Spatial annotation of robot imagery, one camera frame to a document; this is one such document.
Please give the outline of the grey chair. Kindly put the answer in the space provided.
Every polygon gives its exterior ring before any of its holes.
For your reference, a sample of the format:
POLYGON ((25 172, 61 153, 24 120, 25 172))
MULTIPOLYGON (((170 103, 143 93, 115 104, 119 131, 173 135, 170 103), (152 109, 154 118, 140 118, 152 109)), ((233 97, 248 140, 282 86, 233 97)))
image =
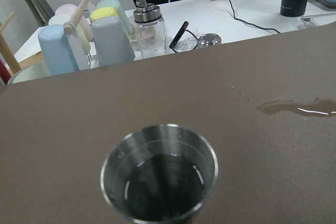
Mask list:
POLYGON ((49 20, 55 15, 54 10, 46 0, 24 0, 31 10, 40 27, 47 26, 49 20))

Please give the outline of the white plastic cup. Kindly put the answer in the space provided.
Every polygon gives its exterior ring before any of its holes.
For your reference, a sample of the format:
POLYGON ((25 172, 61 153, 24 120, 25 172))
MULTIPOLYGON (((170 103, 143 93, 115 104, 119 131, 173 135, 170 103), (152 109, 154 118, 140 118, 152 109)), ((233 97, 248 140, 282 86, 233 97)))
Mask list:
MULTIPOLYGON (((63 25, 65 22, 68 22, 70 18, 71 18, 70 14, 57 14, 49 20, 48 25, 63 25)), ((76 27, 76 31, 77 31, 80 43, 82 45, 82 48, 84 50, 84 53, 85 55, 88 55, 90 53, 91 47, 79 24, 76 27)))

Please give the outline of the grey plastic cup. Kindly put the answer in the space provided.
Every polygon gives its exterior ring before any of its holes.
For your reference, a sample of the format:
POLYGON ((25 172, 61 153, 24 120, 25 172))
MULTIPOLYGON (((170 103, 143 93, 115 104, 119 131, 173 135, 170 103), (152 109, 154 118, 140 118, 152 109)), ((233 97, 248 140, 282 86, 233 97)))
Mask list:
POLYGON ((131 62, 135 54, 121 19, 108 16, 91 24, 99 66, 131 62))

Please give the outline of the green plastic cup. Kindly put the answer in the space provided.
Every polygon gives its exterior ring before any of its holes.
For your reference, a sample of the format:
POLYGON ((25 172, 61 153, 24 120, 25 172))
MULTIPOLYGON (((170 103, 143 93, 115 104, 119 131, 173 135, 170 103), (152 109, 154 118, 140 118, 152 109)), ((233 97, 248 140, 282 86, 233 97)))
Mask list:
POLYGON ((101 0, 98 3, 97 8, 102 8, 102 7, 114 8, 117 11, 119 18, 121 19, 128 35, 131 36, 132 31, 133 31, 133 26, 131 25, 128 17, 126 16, 125 11, 123 7, 121 6, 120 2, 118 0, 101 0))

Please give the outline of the wooden cup rack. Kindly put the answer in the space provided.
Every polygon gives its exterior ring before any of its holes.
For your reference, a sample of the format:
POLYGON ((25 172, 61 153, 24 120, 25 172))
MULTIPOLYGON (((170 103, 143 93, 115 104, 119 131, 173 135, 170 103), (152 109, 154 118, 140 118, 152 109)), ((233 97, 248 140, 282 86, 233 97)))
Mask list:
MULTIPOLYGON (((74 28, 77 27, 83 18, 83 13, 86 11, 93 12, 94 9, 95 5, 91 0, 81 0, 74 13, 71 14, 69 22, 65 24, 65 33, 67 35, 73 34, 74 28)), ((9 79, 22 69, 44 62, 44 56, 37 40, 37 34, 40 30, 42 30, 41 27, 28 38, 16 53, 22 58, 20 62, 17 61, 4 37, 1 36, 1 55, 5 59, 4 62, 1 62, 1 80, 3 83, 7 84, 9 79)))

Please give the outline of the blue plastic cup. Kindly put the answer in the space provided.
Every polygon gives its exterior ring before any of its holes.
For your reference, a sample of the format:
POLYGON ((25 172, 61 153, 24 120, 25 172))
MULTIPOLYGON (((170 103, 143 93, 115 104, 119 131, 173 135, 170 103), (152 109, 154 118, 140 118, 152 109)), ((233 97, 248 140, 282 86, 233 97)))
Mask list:
POLYGON ((79 70, 62 25, 45 26, 39 31, 38 40, 52 76, 79 70))

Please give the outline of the glass oil dispenser bottle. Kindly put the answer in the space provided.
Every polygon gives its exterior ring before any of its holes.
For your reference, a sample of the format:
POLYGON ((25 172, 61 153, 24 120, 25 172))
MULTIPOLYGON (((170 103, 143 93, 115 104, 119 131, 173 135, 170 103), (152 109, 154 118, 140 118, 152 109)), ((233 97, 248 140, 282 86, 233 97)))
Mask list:
POLYGON ((136 0, 134 27, 143 59, 166 55, 167 32, 160 7, 146 0, 136 0))

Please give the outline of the pink plastic cup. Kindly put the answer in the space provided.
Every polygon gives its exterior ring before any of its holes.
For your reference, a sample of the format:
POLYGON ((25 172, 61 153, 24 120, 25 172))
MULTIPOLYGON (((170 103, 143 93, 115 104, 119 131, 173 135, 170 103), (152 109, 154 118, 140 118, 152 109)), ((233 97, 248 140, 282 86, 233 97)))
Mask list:
MULTIPOLYGON (((60 7, 57 8, 57 10, 55 11, 55 14, 68 14, 68 15, 72 15, 75 10, 77 9, 77 6, 74 4, 64 4, 60 7)), ((79 21, 79 25, 81 27, 81 29, 83 30, 87 40, 89 42, 92 41, 93 39, 93 35, 92 35, 92 29, 91 26, 89 25, 88 21, 84 18, 84 15, 82 15, 80 21, 79 21)))

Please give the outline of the steel double jigger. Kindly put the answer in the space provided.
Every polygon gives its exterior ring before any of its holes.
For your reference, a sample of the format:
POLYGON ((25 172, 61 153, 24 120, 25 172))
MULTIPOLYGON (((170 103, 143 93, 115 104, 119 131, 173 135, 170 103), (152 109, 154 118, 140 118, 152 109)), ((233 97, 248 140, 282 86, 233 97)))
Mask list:
POLYGON ((127 135, 104 161, 106 202, 132 223, 191 223, 209 199, 218 160, 209 142, 177 124, 127 135))

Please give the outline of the yellow plastic cup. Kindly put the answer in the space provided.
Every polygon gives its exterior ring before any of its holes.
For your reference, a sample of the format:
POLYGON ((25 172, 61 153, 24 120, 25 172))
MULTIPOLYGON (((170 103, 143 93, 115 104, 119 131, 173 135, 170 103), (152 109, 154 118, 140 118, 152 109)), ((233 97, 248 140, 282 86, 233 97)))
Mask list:
POLYGON ((90 14, 90 22, 91 24, 98 20, 98 19, 101 19, 101 18, 104 18, 104 17, 110 17, 110 16, 113 16, 113 17, 119 17, 119 14, 118 12, 116 11, 115 8, 113 7, 110 7, 110 6, 106 6, 106 7, 100 7, 100 8, 97 8, 95 9, 91 14, 90 14))

